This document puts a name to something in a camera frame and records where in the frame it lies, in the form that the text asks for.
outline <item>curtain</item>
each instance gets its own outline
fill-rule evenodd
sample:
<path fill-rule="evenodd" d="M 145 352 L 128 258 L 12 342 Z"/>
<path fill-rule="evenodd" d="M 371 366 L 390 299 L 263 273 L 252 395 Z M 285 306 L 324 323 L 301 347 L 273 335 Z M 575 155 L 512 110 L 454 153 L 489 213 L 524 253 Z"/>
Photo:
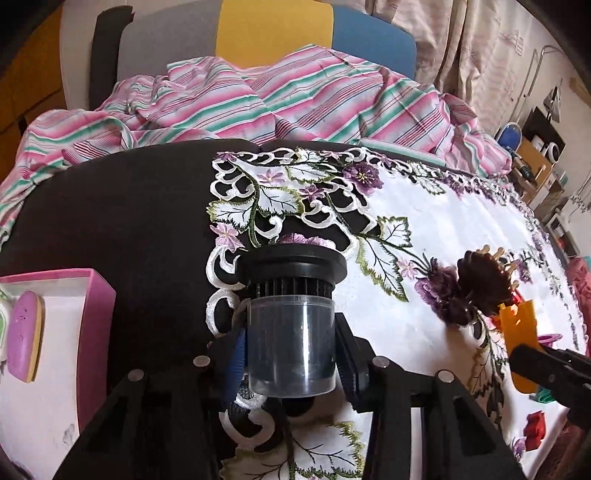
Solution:
<path fill-rule="evenodd" d="M 415 38 L 418 82 L 458 96 L 497 131 L 518 99 L 533 19 L 517 0 L 376 0 L 374 16 Z"/>

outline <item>white lace tablecloth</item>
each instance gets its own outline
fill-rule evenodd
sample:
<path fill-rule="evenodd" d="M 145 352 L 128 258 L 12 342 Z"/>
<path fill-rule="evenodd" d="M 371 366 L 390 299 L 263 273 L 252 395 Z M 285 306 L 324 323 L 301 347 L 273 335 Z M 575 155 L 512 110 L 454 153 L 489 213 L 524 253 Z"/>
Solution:
<path fill-rule="evenodd" d="M 584 352 L 583 323 L 564 271 L 511 186 L 392 160 L 366 148 L 220 153 L 212 166 L 211 192 L 217 199 L 207 212 L 217 238 L 207 275 L 218 290 L 208 303 L 207 322 L 215 335 L 217 302 L 239 307 L 235 291 L 243 286 L 232 274 L 243 249 L 269 241 L 337 248 L 347 259 L 348 276 L 333 294 L 336 311 L 345 314 L 353 333 L 369 340 L 376 354 L 422 374 L 453 371 L 501 427 L 508 445 L 523 437 L 530 413 L 545 412 L 547 434 L 541 447 L 517 452 L 526 475 L 535 475 L 566 409 L 556 402 L 536 403 L 515 390 L 503 338 L 494 325 L 483 320 L 479 338 L 473 326 L 446 326 L 435 313 L 439 300 L 424 273 L 432 258 L 445 268 L 456 265 L 467 250 L 485 244 L 493 252 L 504 247 L 509 261 L 519 260 L 514 276 L 522 296 L 534 301 L 538 334 L 561 333 L 555 348 Z M 235 457 L 223 463 L 223 478 L 361 477 L 371 415 L 356 414 L 340 388 L 290 418 L 295 445 L 291 471 L 284 443 L 265 448 L 275 424 L 260 408 L 264 401 L 243 388 L 235 402 L 260 426 L 253 436 L 242 435 L 228 413 L 220 415 L 238 445 Z M 418 415 L 413 419 L 411 477 L 418 479 L 420 425 Z"/>

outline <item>lamp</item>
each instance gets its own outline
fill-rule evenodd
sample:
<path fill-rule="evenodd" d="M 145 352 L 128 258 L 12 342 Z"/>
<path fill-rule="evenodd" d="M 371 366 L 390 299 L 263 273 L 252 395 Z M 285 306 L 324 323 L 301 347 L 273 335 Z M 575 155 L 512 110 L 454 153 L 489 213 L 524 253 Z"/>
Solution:
<path fill-rule="evenodd" d="M 548 112 L 546 120 L 550 122 L 554 120 L 560 123 L 560 87 L 562 86 L 562 79 L 560 84 L 556 85 L 544 99 L 544 106 Z"/>

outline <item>cabinet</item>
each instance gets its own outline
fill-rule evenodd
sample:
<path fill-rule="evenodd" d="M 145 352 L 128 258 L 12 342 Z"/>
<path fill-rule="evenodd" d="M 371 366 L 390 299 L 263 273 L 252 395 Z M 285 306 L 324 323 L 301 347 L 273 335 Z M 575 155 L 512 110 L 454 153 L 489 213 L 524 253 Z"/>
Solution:
<path fill-rule="evenodd" d="M 43 112 L 66 108 L 60 20 L 61 7 L 35 29 L 0 77 L 0 181 L 14 166 L 21 131 Z"/>

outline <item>pink striped cloth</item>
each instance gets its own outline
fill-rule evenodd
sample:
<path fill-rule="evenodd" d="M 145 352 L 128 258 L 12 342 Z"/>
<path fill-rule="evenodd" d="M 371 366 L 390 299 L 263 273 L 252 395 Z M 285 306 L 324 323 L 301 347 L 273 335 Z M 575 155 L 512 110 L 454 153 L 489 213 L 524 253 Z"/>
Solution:
<path fill-rule="evenodd" d="M 0 186 L 0 245 L 27 195 L 59 171 L 118 151 L 202 138 L 372 139 L 481 176 L 511 167 L 465 103 L 375 63 L 318 46 L 251 69 L 202 57 L 170 64 L 167 76 L 119 82 L 96 111 L 39 116 Z"/>

